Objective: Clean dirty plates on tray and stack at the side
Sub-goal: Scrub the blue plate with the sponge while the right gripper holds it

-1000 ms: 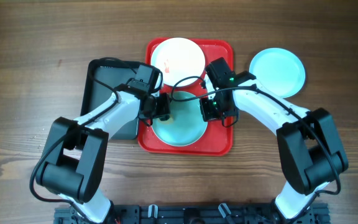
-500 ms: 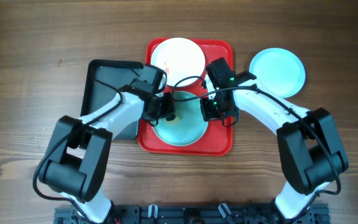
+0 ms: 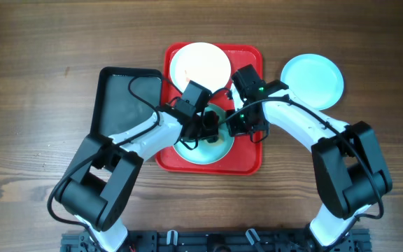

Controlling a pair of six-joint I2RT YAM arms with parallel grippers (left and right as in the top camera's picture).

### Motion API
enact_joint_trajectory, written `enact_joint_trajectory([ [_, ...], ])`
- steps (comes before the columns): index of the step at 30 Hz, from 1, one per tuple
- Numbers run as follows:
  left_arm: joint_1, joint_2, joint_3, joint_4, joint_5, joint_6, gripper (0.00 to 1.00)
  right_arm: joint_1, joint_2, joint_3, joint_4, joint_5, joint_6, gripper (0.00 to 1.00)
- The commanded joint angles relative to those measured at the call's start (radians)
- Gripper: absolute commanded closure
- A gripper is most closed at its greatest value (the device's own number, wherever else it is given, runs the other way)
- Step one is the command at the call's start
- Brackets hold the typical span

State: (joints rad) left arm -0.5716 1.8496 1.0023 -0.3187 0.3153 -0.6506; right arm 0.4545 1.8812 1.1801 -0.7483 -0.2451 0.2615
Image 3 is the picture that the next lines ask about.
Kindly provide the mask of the light blue plate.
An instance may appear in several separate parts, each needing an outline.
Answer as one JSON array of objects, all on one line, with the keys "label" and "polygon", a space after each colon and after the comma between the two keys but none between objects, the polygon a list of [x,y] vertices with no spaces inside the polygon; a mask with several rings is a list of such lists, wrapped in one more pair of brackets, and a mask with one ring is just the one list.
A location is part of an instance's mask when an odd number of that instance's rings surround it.
[{"label": "light blue plate", "polygon": [[[204,112],[214,111],[220,117],[219,122],[226,118],[226,112],[215,104],[209,104]],[[229,135],[226,124],[218,127],[219,139],[213,143],[207,140],[179,141],[174,145],[174,150],[184,160],[196,165],[209,165],[221,160],[231,150],[234,137]]]},{"label": "light blue plate", "polygon": [[344,93],[344,78],[338,66],[317,54],[303,54],[283,67],[281,81],[303,102],[317,110],[334,106]]}]

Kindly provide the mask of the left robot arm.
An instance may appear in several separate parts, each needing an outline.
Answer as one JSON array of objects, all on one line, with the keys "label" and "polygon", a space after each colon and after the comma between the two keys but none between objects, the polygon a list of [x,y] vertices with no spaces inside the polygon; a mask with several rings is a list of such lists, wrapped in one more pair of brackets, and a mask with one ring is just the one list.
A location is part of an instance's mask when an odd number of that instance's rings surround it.
[{"label": "left robot arm", "polygon": [[78,225],[88,237],[79,247],[118,251],[128,238],[120,219],[143,163],[179,141],[211,137],[204,123],[214,122],[205,108],[214,96],[190,81],[181,96],[154,106],[127,84],[128,93],[151,110],[150,117],[117,134],[90,132],[47,201],[49,214],[61,223]]}]

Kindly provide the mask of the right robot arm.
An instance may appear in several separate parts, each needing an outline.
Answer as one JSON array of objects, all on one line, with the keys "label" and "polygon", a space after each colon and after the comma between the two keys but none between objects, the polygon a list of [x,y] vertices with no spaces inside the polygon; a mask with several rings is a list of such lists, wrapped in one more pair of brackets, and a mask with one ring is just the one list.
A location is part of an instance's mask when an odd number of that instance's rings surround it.
[{"label": "right robot arm", "polygon": [[382,197],[393,182],[367,123],[350,125],[321,113],[282,81],[266,83],[251,64],[231,80],[235,109],[228,111],[224,123],[232,136],[268,133],[270,125],[276,125],[311,153],[322,206],[307,226],[307,251],[331,251],[360,219],[383,217]]}]

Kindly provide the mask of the white round plate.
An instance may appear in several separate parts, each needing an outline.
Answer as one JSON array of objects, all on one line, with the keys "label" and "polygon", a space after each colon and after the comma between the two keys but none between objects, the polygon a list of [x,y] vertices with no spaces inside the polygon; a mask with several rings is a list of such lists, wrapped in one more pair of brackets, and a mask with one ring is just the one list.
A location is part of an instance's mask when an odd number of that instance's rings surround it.
[{"label": "white round plate", "polygon": [[179,49],[170,62],[170,79],[183,92],[193,81],[212,92],[225,88],[232,66],[226,53],[218,46],[196,42]]}]

